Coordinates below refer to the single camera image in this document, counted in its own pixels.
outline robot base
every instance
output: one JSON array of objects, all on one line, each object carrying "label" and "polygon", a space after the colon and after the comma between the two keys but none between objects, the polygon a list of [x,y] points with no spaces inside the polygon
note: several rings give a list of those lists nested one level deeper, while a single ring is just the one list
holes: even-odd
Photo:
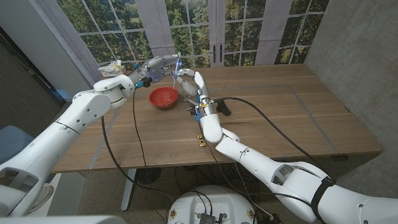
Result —
[{"label": "robot base", "polygon": [[[217,185],[205,185],[197,187],[196,191],[205,194],[211,201],[213,207],[213,223],[219,223],[222,218],[222,224],[253,223],[254,209],[253,206],[240,194],[235,191]],[[208,199],[199,194],[201,199],[205,202],[205,207],[200,197],[195,192],[187,192],[178,198],[170,208],[169,216],[167,217],[168,224],[175,223],[202,223],[202,219],[209,218],[210,203]]]}]

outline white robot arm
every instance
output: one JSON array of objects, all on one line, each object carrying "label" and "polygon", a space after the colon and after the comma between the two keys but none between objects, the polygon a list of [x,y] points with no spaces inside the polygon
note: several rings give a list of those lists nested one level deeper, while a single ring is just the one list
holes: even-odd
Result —
[{"label": "white robot arm", "polygon": [[180,54],[156,57],[129,76],[101,80],[93,90],[77,93],[72,104],[24,150],[0,165],[0,217],[26,215],[56,163],[87,126],[126,102],[136,88],[148,87],[171,75],[165,66]]},{"label": "white robot arm", "polygon": [[224,129],[215,113],[204,78],[183,69],[178,76],[188,75],[197,85],[197,101],[193,105],[200,118],[203,135],[208,142],[218,143],[216,150],[242,164],[263,182],[293,213],[307,222],[316,219],[329,224],[397,223],[398,199],[362,195],[335,185],[319,168],[306,162],[276,162],[240,143],[239,137]]}]

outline blue chair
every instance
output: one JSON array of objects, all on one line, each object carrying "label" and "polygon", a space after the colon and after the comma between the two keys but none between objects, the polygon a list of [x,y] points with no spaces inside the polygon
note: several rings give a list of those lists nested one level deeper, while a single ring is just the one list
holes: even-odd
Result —
[{"label": "blue chair", "polygon": [[25,131],[12,125],[0,129],[0,164],[20,153],[33,139]]}]

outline concrete wall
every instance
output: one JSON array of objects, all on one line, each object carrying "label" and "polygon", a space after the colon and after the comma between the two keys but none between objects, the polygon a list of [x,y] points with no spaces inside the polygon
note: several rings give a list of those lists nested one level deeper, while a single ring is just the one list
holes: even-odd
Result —
[{"label": "concrete wall", "polygon": [[341,176],[338,183],[364,194],[395,198],[398,198],[397,21],[396,0],[330,0],[305,59],[305,64],[384,147],[371,160],[351,156],[349,162],[329,162],[329,169],[336,169],[335,173]]},{"label": "concrete wall", "polygon": [[89,90],[76,66],[29,1],[1,1],[0,26],[55,89],[66,91],[69,96]]}]

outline gray table leg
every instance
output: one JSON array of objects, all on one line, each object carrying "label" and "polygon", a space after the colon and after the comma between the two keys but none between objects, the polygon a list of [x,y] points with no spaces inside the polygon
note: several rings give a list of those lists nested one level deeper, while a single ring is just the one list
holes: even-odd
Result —
[{"label": "gray table leg", "polygon": [[[136,178],[136,172],[137,172],[137,169],[129,169],[129,171],[127,172],[127,175],[131,179],[134,180]],[[129,209],[131,198],[132,198],[132,186],[133,186],[133,183],[130,180],[126,179],[126,185],[124,186],[122,204],[120,206],[120,209],[123,212],[125,212]]]}]

